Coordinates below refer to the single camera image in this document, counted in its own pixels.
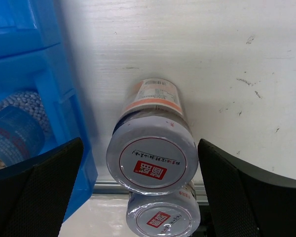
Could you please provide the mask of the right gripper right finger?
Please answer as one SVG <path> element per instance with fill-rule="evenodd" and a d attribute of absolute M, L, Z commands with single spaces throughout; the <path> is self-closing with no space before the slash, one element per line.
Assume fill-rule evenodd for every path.
<path fill-rule="evenodd" d="M 198 143 L 216 236 L 296 237 L 296 180 Z"/>

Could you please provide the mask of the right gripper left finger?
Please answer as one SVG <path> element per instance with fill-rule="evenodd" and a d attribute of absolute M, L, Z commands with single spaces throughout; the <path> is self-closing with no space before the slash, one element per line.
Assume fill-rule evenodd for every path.
<path fill-rule="evenodd" d="M 0 237 L 56 237 L 83 156 L 75 138 L 0 169 Z"/>

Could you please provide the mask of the silver-lid blue-label bottle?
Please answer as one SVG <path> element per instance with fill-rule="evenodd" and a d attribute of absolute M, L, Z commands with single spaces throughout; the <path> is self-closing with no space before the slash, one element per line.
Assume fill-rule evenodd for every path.
<path fill-rule="evenodd" d="M 38 92 L 17 91 L 0 101 L 0 169 L 37 156 L 51 136 Z"/>

